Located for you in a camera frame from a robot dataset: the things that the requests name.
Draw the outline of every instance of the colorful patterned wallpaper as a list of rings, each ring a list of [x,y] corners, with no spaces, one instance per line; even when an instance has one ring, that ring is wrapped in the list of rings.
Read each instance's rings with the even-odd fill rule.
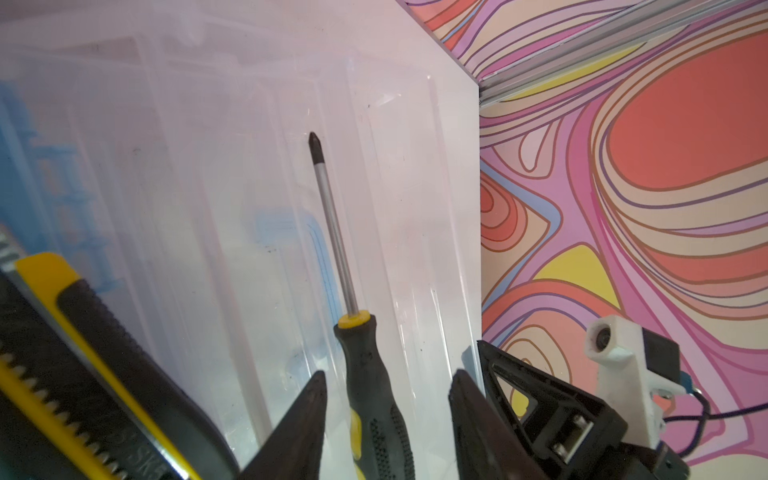
[[[478,80],[640,0],[406,0]]]
[[[593,391],[584,331],[617,313],[680,344],[714,411],[768,401],[766,85],[768,2],[744,2],[484,108],[483,338]],[[688,460],[726,455],[768,458],[768,412],[710,422]]]

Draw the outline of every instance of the screwdriver shaft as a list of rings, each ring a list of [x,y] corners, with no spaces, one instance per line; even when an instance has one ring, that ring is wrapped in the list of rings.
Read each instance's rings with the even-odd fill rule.
[[[339,271],[341,290],[344,295],[344,303],[346,304],[346,314],[354,316],[358,313],[355,287],[352,284],[352,275],[349,273],[349,262],[346,259],[344,239],[341,237],[339,217],[336,215],[336,205],[333,203],[333,193],[331,192],[331,184],[328,180],[328,170],[326,170],[323,149],[320,147],[320,140],[314,132],[310,133],[310,152],[312,154],[312,162],[315,165],[315,177],[317,178],[320,200],[323,202],[323,212],[328,223],[328,234],[331,238],[333,257],[336,258],[336,268]]]

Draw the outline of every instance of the black cable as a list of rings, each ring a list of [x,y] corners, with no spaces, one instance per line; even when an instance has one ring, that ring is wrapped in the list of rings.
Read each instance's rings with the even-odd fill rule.
[[[749,415],[750,413],[762,412],[768,409],[768,403],[762,403],[760,405],[754,405],[746,407],[744,409],[733,410],[732,412],[713,413],[710,415],[710,420],[723,420],[732,419],[733,417],[739,417],[742,415]],[[701,415],[676,415],[674,417],[667,417],[664,419],[666,423],[669,422],[682,422],[686,420],[698,420]]]
[[[680,458],[687,457],[694,452],[697,446],[699,446],[699,443],[701,442],[701,436],[704,434],[704,427],[707,426],[707,420],[710,419],[710,414],[712,413],[712,407],[710,406],[710,401],[707,400],[707,397],[705,397],[700,391],[696,389],[691,393],[691,395],[695,396],[696,400],[701,403],[701,415],[699,415],[697,418],[699,425],[696,426],[694,439],[690,441],[690,445],[688,445],[681,452],[677,453]]]

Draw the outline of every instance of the screwdriver tip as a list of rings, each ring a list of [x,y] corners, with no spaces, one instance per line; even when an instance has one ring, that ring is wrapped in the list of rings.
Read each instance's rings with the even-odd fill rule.
[[[310,132],[310,154],[312,154],[312,165],[326,163],[323,156],[323,146],[320,145],[320,139],[313,131]]]

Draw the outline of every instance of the screwdriver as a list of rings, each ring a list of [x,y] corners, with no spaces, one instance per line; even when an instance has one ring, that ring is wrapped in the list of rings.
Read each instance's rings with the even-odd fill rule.
[[[406,423],[392,396],[389,374],[376,347],[376,318],[359,310],[349,274],[323,148],[310,132],[310,153],[339,270],[346,315],[333,327],[346,360],[346,393],[352,426],[352,457],[358,480],[413,480],[413,454]]]

